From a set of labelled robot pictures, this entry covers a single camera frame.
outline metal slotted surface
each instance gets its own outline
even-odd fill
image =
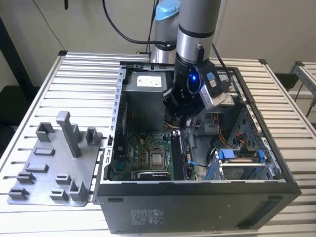
[[[316,63],[295,62],[291,73],[294,73],[316,97]]]
[[[71,113],[81,130],[95,126],[107,134],[119,61],[147,61],[141,55],[68,53],[58,57],[34,103],[0,159],[0,233],[15,236],[107,236],[110,232],[100,206],[85,207],[8,205],[7,192],[14,185],[36,142],[40,121],[52,122],[60,110]],[[307,237],[316,235],[316,137],[308,121],[285,94],[270,69],[258,60],[226,59],[238,67],[283,157],[292,170],[302,195],[258,232],[247,236]],[[91,191],[96,179],[93,178]],[[177,233],[150,236],[245,236],[245,233]]]

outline motherboard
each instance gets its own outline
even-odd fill
[[[186,146],[185,162],[191,157],[191,149]],[[115,160],[114,181],[150,180],[153,175],[160,175],[159,180],[174,180],[170,134],[135,134],[128,135],[127,155]],[[187,179],[194,178],[192,167]]]

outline power cable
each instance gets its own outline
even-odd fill
[[[310,115],[311,111],[312,111],[312,106],[310,106],[310,108],[308,109],[306,117],[308,117],[308,115]]]
[[[218,51],[217,51],[217,49],[216,49],[214,43],[212,43],[212,48],[213,48],[213,51],[214,51],[214,53],[215,53],[215,55],[216,55],[218,61],[220,62],[220,64],[222,65],[223,69],[225,70],[225,72],[226,72],[226,74],[227,74],[227,76],[228,76],[228,82],[229,82],[229,85],[230,85],[231,82],[232,82],[231,75],[229,74],[229,72],[228,72],[228,70],[227,70],[227,67],[226,67],[225,63],[223,62],[221,56],[219,55],[219,53],[218,53]]]
[[[156,2],[156,0],[154,0],[152,19],[151,19],[150,28],[149,28],[148,41],[150,41],[150,36],[152,34],[152,29],[153,29],[153,24],[154,24],[154,19],[155,19],[155,16],[156,16],[156,9],[157,9],[158,3],[159,3],[159,0],[157,0],[157,2]],[[150,52],[150,44],[146,45],[146,53],[147,53],[148,49],[149,49],[149,52]]]
[[[64,46],[62,45],[62,43],[60,42],[59,38],[55,35],[55,33],[53,32],[53,30],[51,29],[51,27],[49,26],[49,23],[47,22],[46,18],[44,17],[42,11],[40,10],[39,6],[36,4],[35,0],[32,0],[33,3],[35,4],[35,6],[37,7],[37,9],[39,10],[41,16],[44,18],[44,21],[46,22],[48,28],[50,29],[50,31],[53,33],[53,35],[55,36],[55,38],[58,40],[60,46],[63,48],[63,50],[65,50]]]
[[[302,83],[301,86],[300,86],[300,88],[298,89],[297,94],[296,94],[295,99],[294,99],[294,102],[296,102],[297,97],[298,97],[298,94],[300,93],[300,91],[301,91],[303,85],[304,85],[304,84]]]
[[[119,31],[119,29],[114,25],[113,21],[110,19],[110,16],[108,14],[108,11],[107,11],[107,8],[105,6],[105,0],[102,0],[102,4],[103,4],[103,10],[104,10],[104,13],[105,13],[105,16],[107,17],[109,23],[111,24],[111,26],[113,27],[113,29],[121,36],[123,37],[125,40],[131,42],[131,43],[136,43],[136,44],[162,44],[164,46],[171,46],[171,42],[162,42],[162,41],[143,41],[143,40],[134,40],[134,39],[131,39],[127,36],[125,36],[121,31]]]

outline label sticker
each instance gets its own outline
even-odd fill
[[[138,225],[161,225],[163,209],[132,209],[130,211],[132,224]]]
[[[138,76],[137,86],[142,87],[161,87],[161,77]]]

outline green circuit board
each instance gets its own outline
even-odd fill
[[[129,134],[127,156],[115,161],[114,180],[135,180],[139,172],[164,171],[171,174],[173,180],[172,153],[169,134]],[[150,153],[163,151],[165,168],[151,169]]]

